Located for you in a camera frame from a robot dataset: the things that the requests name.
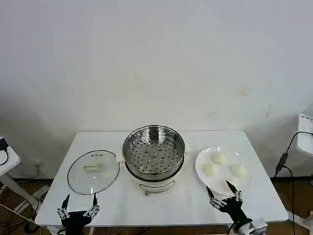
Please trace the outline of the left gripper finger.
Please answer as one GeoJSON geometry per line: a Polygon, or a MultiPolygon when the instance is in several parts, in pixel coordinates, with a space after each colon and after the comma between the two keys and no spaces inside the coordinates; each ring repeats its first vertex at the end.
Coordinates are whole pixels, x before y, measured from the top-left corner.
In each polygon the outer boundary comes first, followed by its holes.
{"type": "Polygon", "coordinates": [[[69,218],[69,214],[67,212],[69,198],[70,194],[68,194],[65,200],[62,202],[61,207],[57,209],[57,214],[59,215],[60,218],[69,218]]]}
{"type": "Polygon", "coordinates": [[[100,207],[98,205],[98,200],[96,197],[96,193],[93,194],[93,201],[92,201],[92,207],[89,208],[84,214],[83,217],[90,217],[90,218],[94,218],[97,213],[99,212],[100,207]]]}

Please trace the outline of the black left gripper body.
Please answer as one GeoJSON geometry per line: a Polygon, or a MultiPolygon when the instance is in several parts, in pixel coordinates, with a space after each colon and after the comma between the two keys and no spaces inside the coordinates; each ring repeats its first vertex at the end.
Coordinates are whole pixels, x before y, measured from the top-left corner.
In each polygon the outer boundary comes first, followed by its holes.
{"type": "Polygon", "coordinates": [[[61,223],[67,229],[83,229],[91,222],[91,216],[84,215],[86,211],[69,212],[69,218],[61,219],[61,223]]]}

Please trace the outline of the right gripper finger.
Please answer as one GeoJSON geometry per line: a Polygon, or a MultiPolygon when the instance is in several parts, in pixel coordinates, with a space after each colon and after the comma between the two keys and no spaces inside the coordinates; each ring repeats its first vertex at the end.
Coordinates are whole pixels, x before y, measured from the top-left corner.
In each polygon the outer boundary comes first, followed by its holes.
{"type": "Polygon", "coordinates": [[[206,186],[207,192],[208,192],[208,196],[210,199],[210,204],[214,207],[214,208],[221,208],[224,207],[226,205],[225,202],[218,200],[217,198],[215,198],[213,192],[210,190],[210,188],[208,186],[206,186]]]}
{"type": "Polygon", "coordinates": [[[226,184],[234,195],[232,197],[226,198],[225,201],[242,201],[242,192],[237,190],[236,187],[229,181],[226,181],[226,184]]]}

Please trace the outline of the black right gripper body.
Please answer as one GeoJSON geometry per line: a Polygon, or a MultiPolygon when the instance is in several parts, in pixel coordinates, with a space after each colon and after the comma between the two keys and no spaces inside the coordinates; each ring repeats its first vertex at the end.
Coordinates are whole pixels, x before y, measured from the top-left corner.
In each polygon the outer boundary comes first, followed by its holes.
{"type": "Polygon", "coordinates": [[[241,200],[237,200],[236,197],[229,197],[223,199],[222,202],[223,206],[220,207],[219,211],[227,213],[235,225],[245,225],[252,222],[252,219],[248,218],[243,212],[243,202],[241,200]]]}

